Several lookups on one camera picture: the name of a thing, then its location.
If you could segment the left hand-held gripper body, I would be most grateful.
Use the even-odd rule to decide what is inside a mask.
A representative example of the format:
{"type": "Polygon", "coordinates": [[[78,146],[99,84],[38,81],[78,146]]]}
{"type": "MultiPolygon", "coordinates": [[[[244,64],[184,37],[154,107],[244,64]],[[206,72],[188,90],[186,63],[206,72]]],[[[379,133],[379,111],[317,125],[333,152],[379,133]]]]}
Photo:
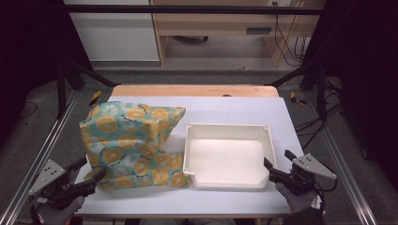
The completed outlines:
{"type": "Polygon", "coordinates": [[[47,203],[56,209],[65,209],[77,197],[87,197],[95,192],[95,189],[84,190],[84,182],[75,184],[76,179],[69,180],[68,168],[64,169],[51,159],[46,162],[28,192],[34,204],[47,203]]]}

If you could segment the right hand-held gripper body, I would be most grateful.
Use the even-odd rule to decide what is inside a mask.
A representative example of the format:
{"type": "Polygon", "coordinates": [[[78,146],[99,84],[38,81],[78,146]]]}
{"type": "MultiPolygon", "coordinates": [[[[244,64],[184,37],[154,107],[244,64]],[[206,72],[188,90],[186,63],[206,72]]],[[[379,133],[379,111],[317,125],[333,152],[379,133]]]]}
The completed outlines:
{"type": "Polygon", "coordinates": [[[331,169],[311,154],[296,157],[291,162],[290,173],[276,169],[279,171],[279,179],[271,182],[284,184],[295,195],[312,190],[316,183],[315,176],[317,174],[333,180],[337,179],[337,175],[331,169]]]}

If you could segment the white plastic tray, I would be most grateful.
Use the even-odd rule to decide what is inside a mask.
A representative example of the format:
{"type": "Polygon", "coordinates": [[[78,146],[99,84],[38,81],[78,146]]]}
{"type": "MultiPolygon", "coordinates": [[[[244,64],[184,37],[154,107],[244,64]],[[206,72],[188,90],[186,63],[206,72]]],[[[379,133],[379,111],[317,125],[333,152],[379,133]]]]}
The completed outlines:
{"type": "Polygon", "coordinates": [[[267,126],[187,125],[183,172],[197,188],[265,188],[266,159],[276,164],[267,126]]]}

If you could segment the teal orange-slice print bag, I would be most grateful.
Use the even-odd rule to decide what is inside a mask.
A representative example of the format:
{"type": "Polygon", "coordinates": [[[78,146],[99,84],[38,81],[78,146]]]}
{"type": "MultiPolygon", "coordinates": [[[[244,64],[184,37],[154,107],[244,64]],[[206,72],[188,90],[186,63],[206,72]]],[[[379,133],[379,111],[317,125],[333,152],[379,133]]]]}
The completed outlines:
{"type": "Polygon", "coordinates": [[[103,190],[188,187],[191,179],[183,173],[183,155],[162,148],[185,111],[121,101],[95,106],[80,123],[92,168],[87,177],[105,170],[99,181],[103,190]]]}

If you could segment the person's right hand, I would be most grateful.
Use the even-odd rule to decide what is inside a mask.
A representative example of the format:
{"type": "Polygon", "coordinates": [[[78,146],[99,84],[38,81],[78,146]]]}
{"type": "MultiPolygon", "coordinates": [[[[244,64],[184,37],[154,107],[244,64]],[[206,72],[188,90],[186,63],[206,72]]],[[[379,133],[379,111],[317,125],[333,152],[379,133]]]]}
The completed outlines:
{"type": "Polygon", "coordinates": [[[318,195],[314,190],[295,195],[282,183],[276,183],[275,188],[284,196],[292,213],[299,213],[310,208],[318,209],[318,195]]]}

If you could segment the person's left hand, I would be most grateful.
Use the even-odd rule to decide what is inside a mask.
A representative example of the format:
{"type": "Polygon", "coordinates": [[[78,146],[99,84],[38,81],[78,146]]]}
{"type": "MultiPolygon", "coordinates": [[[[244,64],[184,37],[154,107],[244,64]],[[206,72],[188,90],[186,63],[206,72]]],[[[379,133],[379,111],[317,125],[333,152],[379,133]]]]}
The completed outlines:
{"type": "Polygon", "coordinates": [[[74,213],[82,208],[84,197],[77,197],[65,209],[58,210],[45,203],[38,208],[35,216],[39,225],[83,225],[84,220],[81,217],[75,217],[74,213]]]}

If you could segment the yellow black tape marker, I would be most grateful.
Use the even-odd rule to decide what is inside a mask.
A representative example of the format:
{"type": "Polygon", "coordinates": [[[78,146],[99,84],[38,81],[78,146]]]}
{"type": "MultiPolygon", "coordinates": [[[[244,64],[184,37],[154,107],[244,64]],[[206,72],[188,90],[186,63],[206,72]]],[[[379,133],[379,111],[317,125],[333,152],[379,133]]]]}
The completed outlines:
{"type": "Polygon", "coordinates": [[[100,97],[101,91],[97,90],[95,91],[95,93],[93,94],[93,97],[91,98],[91,101],[89,103],[89,106],[95,106],[99,97],[100,97]]]}
{"type": "Polygon", "coordinates": [[[291,99],[291,102],[294,102],[294,103],[297,103],[300,105],[307,105],[306,100],[297,99],[295,92],[290,92],[290,99],[291,99]]]}

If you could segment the white table board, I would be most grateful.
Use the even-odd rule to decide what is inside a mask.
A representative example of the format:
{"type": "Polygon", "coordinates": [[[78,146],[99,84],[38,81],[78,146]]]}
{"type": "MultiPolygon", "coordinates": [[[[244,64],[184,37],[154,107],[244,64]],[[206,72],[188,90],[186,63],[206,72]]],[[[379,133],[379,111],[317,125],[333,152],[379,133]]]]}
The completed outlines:
{"type": "MultiPolygon", "coordinates": [[[[132,97],[133,103],[176,106],[186,113],[163,144],[184,156],[187,125],[258,125],[270,129],[275,168],[287,172],[290,150],[302,149],[285,102],[280,97],[132,97]]],[[[96,192],[79,213],[85,218],[278,218],[289,212],[285,198],[269,182],[264,188],[149,186],[96,192]]]]}

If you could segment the black metal stand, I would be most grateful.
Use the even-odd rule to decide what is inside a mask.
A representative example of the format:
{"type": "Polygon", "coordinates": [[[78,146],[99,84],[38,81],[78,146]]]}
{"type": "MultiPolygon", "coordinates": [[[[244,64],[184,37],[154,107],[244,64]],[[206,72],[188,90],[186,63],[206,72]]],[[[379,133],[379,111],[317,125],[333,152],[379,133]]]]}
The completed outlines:
{"type": "Polygon", "coordinates": [[[85,85],[85,82],[81,77],[82,74],[87,75],[90,78],[108,87],[117,86],[116,82],[112,82],[100,76],[92,68],[84,67],[75,61],[61,62],[56,69],[56,83],[57,83],[57,95],[58,95],[57,118],[61,118],[67,109],[65,82],[68,82],[73,90],[82,90],[85,85]]]}
{"type": "Polygon", "coordinates": [[[275,82],[269,83],[268,86],[278,87],[299,75],[303,75],[303,79],[299,85],[302,91],[309,91],[317,84],[316,111],[321,119],[325,120],[327,117],[325,103],[326,75],[325,70],[320,64],[308,63],[304,66],[300,66],[275,82]]]}

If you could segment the wooden table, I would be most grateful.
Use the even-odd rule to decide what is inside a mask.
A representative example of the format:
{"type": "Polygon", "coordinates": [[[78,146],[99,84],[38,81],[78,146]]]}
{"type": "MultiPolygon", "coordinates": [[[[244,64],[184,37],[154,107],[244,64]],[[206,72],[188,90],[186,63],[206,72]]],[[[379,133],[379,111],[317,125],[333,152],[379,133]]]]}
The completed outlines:
{"type": "Polygon", "coordinates": [[[277,98],[273,86],[264,85],[118,85],[112,97],[268,97],[277,98]]]}

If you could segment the white cabinet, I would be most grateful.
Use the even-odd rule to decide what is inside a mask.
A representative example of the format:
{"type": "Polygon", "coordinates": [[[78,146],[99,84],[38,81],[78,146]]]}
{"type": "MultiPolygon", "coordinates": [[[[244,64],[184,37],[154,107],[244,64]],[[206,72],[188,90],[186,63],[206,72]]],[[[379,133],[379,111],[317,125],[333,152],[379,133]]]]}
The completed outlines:
{"type": "Polygon", "coordinates": [[[150,13],[71,13],[90,61],[158,61],[150,13]]]}

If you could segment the wooden desk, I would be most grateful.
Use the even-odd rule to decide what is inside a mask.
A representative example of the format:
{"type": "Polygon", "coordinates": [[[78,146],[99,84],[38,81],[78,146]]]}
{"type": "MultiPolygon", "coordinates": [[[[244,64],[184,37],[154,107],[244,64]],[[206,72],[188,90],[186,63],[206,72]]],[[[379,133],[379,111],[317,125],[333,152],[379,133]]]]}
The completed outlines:
{"type": "MultiPolygon", "coordinates": [[[[326,0],[148,0],[152,6],[234,6],[321,8],[326,0]]],[[[255,14],[162,14],[152,15],[158,50],[165,58],[167,38],[207,36],[261,37],[272,63],[278,66],[287,56],[293,38],[310,38],[317,25],[317,15],[255,14]]]]}

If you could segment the aluminium floor rail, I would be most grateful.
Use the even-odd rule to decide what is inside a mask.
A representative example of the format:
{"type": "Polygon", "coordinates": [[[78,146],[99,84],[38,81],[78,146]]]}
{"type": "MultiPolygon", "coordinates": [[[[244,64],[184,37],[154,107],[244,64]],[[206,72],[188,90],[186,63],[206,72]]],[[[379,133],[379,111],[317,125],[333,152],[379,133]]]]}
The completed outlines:
{"type": "Polygon", "coordinates": [[[304,92],[303,96],[308,101],[315,121],[319,124],[318,130],[312,136],[317,134],[322,136],[324,147],[322,151],[329,154],[333,162],[334,171],[338,174],[339,184],[344,188],[351,204],[360,220],[361,225],[377,225],[373,211],[365,200],[360,186],[349,168],[348,162],[342,155],[341,148],[338,146],[332,135],[329,125],[332,125],[333,115],[343,109],[336,93],[327,92],[324,97],[318,99],[320,94],[313,92],[304,92]]]}
{"type": "Polygon", "coordinates": [[[25,205],[26,200],[28,199],[28,192],[33,186],[33,183],[36,181],[36,175],[39,174],[47,162],[49,155],[52,153],[54,145],[65,124],[67,123],[70,113],[72,112],[79,95],[80,91],[72,90],[70,92],[66,109],[61,113],[61,116],[55,120],[50,133],[47,135],[45,142],[39,149],[35,160],[29,168],[29,171],[27,172],[21,185],[18,187],[16,194],[12,198],[6,210],[0,216],[0,225],[13,225],[13,223],[16,221],[18,215],[25,205]]]}

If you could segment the black horizontal frame bar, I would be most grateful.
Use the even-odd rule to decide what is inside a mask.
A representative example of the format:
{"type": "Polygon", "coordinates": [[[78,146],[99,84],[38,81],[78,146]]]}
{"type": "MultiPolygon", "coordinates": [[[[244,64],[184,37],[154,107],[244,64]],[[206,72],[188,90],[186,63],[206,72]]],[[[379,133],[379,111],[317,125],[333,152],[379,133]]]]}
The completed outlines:
{"type": "Polygon", "coordinates": [[[321,7],[65,5],[63,9],[73,13],[321,15],[325,12],[321,7]]]}

